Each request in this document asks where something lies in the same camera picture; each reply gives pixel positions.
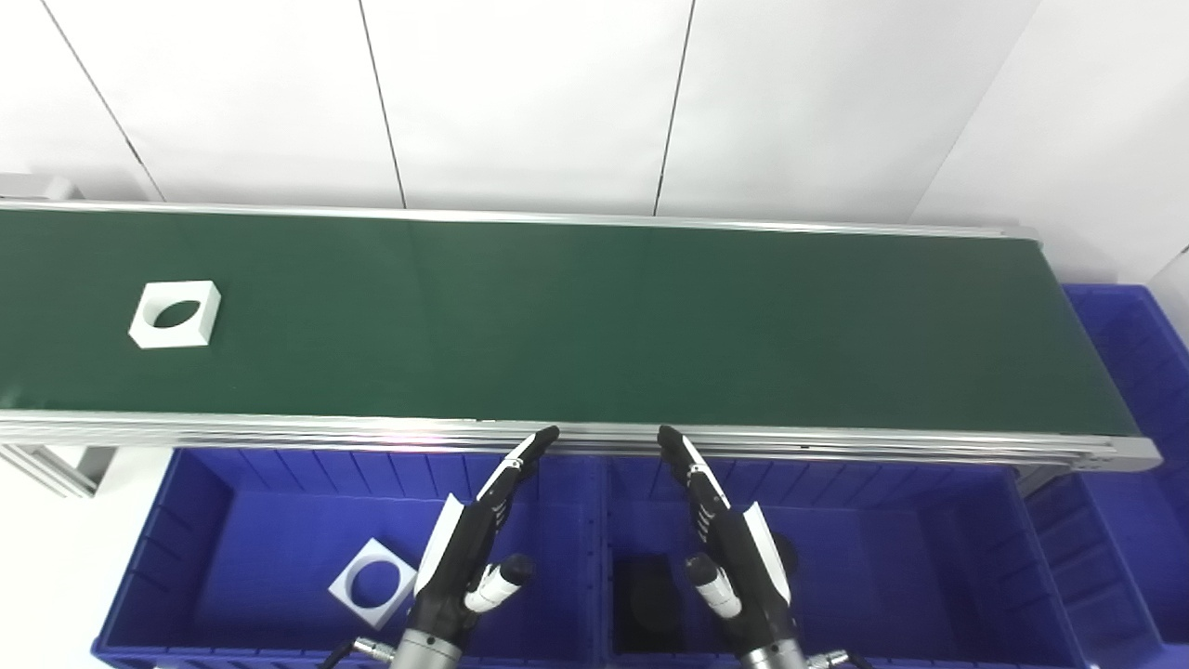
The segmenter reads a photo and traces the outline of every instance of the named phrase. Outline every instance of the robotic hand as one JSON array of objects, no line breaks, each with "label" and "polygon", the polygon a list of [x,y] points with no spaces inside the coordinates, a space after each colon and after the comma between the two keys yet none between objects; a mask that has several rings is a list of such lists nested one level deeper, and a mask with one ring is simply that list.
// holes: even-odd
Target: robotic hand
[{"label": "robotic hand", "polygon": [[503,604],[533,576],[533,561],[512,555],[487,564],[516,488],[536,473],[537,461],[558,438],[556,427],[530,435],[509,453],[474,503],[446,499],[421,558],[414,604],[401,643],[394,649],[366,638],[340,646],[320,665],[328,669],[359,651],[391,669],[453,669],[479,616]]},{"label": "robotic hand", "polygon": [[686,561],[686,575],[722,621],[731,652],[746,669],[832,669],[850,663],[872,669],[862,657],[833,651],[805,657],[797,643],[788,576],[797,553],[768,529],[759,504],[740,513],[687,437],[662,425],[661,459],[690,497],[694,530],[705,544]]}]

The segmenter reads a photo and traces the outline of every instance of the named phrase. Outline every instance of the cable connector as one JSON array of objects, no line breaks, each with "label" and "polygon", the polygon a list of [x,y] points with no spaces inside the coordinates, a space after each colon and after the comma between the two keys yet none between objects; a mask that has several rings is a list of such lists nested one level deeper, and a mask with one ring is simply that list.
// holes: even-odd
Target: cable connector
[{"label": "cable connector", "polygon": [[359,637],[352,642],[351,648],[356,652],[361,652],[377,662],[383,662],[384,664],[391,664],[392,658],[396,657],[395,648],[379,642],[373,642],[366,637]]},{"label": "cable connector", "polygon": [[806,669],[833,669],[842,664],[850,664],[857,669],[874,669],[863,656],[847,650],[832,650],[805,658]]}]

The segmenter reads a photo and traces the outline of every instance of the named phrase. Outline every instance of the white floor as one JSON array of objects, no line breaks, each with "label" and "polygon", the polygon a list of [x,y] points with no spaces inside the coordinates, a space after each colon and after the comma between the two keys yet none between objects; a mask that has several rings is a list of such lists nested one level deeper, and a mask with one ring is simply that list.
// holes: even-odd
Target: white floor
[{"label": "white floor", "polygon": [[99,669],[90,656],[169,449],[122,449],[94,499],[62,499],[0,462],[0,620],[12,669]]}]

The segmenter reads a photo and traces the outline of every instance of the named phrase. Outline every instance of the metal frame leg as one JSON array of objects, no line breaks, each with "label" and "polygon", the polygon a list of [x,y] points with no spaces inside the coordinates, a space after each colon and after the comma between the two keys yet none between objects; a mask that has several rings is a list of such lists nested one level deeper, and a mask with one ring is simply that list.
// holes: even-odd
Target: metal frame leg
[{"label": "metal frame leg", "polygon": [[83,453],[76,469],[45,447],[0,444],[0,460],[61,498],[95,497],[114,456],[112,447],[92,447]]}]

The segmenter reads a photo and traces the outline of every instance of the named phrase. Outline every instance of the green conveyor belt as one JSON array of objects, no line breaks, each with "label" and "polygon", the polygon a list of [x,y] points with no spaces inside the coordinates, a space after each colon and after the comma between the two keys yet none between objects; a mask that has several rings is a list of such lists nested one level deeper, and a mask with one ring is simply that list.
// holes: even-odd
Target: green conveyor belt
[{"label": "green conveyor belt", "polygon": [[1137,434],[1027,239],[177,212],[0,210],[0,408]]}]

